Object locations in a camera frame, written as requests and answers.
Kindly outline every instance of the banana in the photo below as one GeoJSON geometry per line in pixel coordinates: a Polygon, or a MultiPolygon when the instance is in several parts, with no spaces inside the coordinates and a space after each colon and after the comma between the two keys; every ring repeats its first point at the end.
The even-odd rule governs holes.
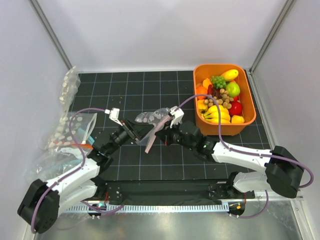
{"type": "MultiPolygon", "coordinates": [[[[219,105],[219,108],[220,108],[220,112],[225,112],[226,114],[229,114],[229,111],[228,109],[226,109],[225,107],[223,107],[222,105],[219,105]]],[[[218,112],[218,108],[216,105],[213,105],[211,106],[208,111],[206,111],[206,113],[203,114],[204,117],[206,117],[207,115],[209,114],[212,114],[214,112],[218,112]]]]}
{"type": "MultiPolygon", "coordinates": [[[[209,115],[206,115],[204,118],[205,119],[218,119],[219,118],[219,113],[218,113],[218,111],[215,111],[215,112],[210,113],[209,115]]],[[[221,119],[230,121],[231,118],[230,118],[229,113],[226,113],[226,112],[222,111],[221,112],[221,119]]]]}
{"type": "Polygon", "coordinates": [[[226,82],[230,82],[230,81],[234,80],[236,77],[238,77],[238,75],[239,75],[238,70],[231,69],[229,71],[222,73],[221,77],[224,77],[226,82]]]}
{"type": "MultiPolygon", "coordinates": [[[[218,118],[207,118],[205,119],[207,122],[213,123],[213,124],[218,124],[219,119],[218,118]]],[[[221,119],[222,124],[230,124],[231,122],[225,119],[221,119]]]]}

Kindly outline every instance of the bunch of grapes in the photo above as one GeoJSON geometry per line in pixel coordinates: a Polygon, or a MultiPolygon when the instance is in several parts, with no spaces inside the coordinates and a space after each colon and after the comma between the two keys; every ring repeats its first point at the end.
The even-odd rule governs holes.
{"type": "Polygon", "coordinates": [[[212,76],[211,82],[215,89],[224,89],[227,86],[226,80],[223,76],[212,76]]]}

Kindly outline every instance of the white panel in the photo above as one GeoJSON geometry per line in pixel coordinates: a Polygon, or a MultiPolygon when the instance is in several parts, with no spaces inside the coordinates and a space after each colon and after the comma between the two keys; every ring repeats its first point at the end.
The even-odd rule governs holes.
{"type": "Polygon", "coordinates": [[[40,0],[80,71],[252,65],[285,0],[40,0]]]}
{"type": "Polygon", "coordinates": [[[320,1],[297,1],[254,73],[275,141],[315,174],[303,196],[320,230],[320,1]]]}
{"type": "Polygon", "coordinates": [[[23,175],[61,114],[67,69],[27,0],[1,1],[0,36],[0,238],[21,240],[23,175]]]}

